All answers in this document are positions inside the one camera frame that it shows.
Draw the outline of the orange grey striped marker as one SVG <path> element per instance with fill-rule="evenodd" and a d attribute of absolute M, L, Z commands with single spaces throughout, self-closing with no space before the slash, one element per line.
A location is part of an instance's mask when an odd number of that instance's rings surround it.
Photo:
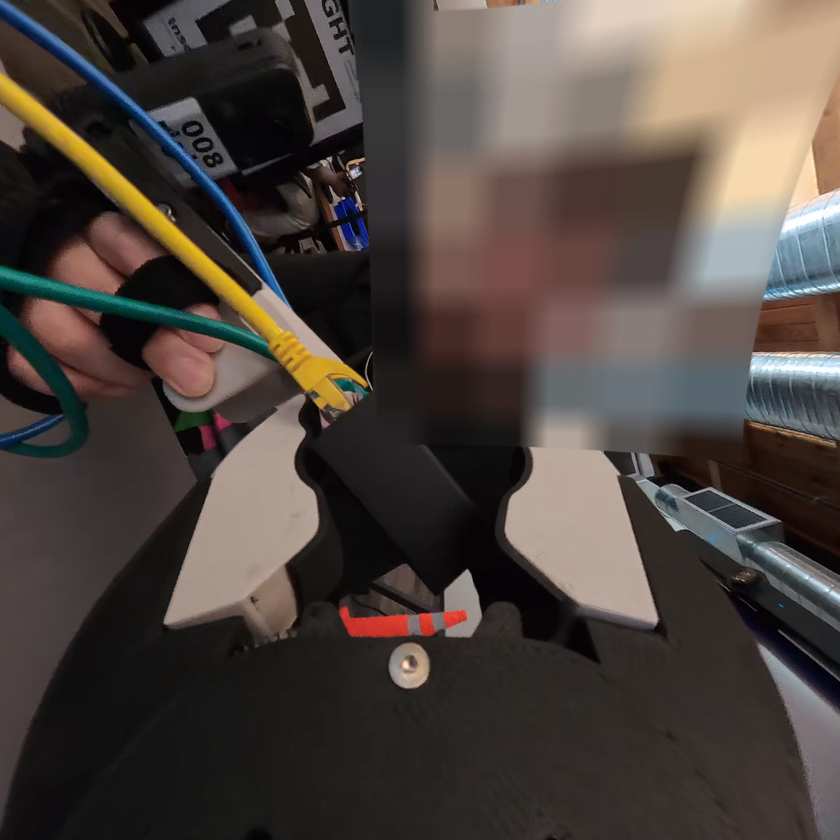
<path fill-rule="evenodd" d="M 468 619 L 466 611 L 352 616 L 347 606 L 339 609 L 339 616 L 348 635 L 360 638 L 431 637 Z"/>

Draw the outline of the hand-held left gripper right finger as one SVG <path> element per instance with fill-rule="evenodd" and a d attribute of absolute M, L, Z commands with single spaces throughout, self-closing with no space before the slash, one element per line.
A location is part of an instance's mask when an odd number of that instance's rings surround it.
<path fill-rule="evenodd" d="M 654 630 L 657 608 L 618 469 L 600 451 L 522 453 L 521 477 L 497 515 L 500 546 L 582 617 Z"/>

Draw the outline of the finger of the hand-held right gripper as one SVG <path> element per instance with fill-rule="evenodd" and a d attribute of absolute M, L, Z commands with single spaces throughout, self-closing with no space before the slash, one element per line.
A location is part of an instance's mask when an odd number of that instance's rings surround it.
<path fill-rule="evenodd" d="M 321 338 L 286 303 L 267 289 L 259 290 L 252 301 L 263 309 L 276 325 L 292 333 L 313 356 L 341 362 L 335 350 Z M 271 355 L 265 357 L 226 339 L 219 352 L 220 394 L 300 394 L 294 378 Z"/>
<path fill-rule="evenodd" d="M 255 354 L 219 354 L 216 379 L 202 396 L 184 396 L 168 384 L 164 395 L 180 411 L 214 412 L 238 424 L 277 415 L 278 424 L 299 424 L 306 399 L 278 364 Z"/>

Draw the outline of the black network switch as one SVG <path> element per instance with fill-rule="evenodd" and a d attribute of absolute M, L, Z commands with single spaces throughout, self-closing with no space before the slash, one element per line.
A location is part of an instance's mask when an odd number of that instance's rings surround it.
<path fill-rule="evenodd" d="M 441 593 L 490 551 L 487 523 L 428 447 L 408 444 L 375 415 L 371 395 L 314 439 L 313 450 Z"/>

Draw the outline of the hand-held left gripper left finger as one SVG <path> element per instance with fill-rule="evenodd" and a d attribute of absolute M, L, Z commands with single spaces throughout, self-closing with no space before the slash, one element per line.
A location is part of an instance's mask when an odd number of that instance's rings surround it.
<path fill-rule="evenodd" d="M 216 468 L 164 616 L 169 629 L 241 618 L 259 642 L 288 637 L 343 571 L 326 497 L 303 475 L 295 397 Z"/>

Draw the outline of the ribbed silver air duct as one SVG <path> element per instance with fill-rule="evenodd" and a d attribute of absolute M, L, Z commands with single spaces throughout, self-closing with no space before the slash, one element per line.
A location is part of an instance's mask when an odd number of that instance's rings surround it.
<path fill-rule="evenodd" d="M 780 232 L 764 301 L 839 292 L 839 190 L 792 208 Z"/>
<path fill-rule="evenodd" d="M 839 440 L 839 353 L 753 353 L 745 417 L 754 424 Z"/>

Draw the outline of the person's right hand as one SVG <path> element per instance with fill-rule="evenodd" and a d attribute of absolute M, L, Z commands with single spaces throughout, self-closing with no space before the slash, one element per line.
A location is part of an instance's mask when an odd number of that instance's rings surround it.
<path fill-rule="evenodd" d="M 134 221 L 120 213 L 104 213 L 57 249 L 44 276 L 115 295 L 135 270 L 164 254 Z M 112 351 L 99 329 L 100 314 L 94 311 L 26 298 L 19 318 L 85 402 L 127 396 L 153 376 L 184 396 L 204 396 L 216 381 L 215 356 L 224 347 L 214 337 L 160 328 L 143 348 L 150 367 L 146 371 Z"/>

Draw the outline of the metal rail with pipe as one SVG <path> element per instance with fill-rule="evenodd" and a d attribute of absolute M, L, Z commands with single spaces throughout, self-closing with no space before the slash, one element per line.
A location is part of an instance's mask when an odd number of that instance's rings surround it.
<path fill-rule="evenodd" d="M 728 557 L 719 574 L 734 591 L 838 669 L 838 574 L 786 545 L 780 520 L 711 488 L 640 486 L 668 520 Z"/>

